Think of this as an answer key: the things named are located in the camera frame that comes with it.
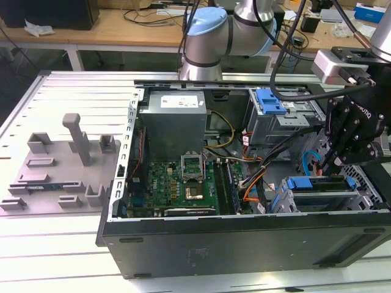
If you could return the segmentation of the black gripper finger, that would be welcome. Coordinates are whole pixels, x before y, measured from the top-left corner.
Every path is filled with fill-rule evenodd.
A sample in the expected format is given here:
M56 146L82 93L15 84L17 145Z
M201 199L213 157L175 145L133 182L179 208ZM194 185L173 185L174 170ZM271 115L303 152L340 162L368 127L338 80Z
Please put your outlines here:
M379 156L377 142L353 141L350 145L333 145L329 142L326 154L326 174L337 175L345 165L362 165L371 162Z
M324 175L338 174L340 171L340 167L335 163L335 160L345 149L345 125L349 112L350 106L343 99L331 98L327 104L324 133L327 137L329 150L320 165Z

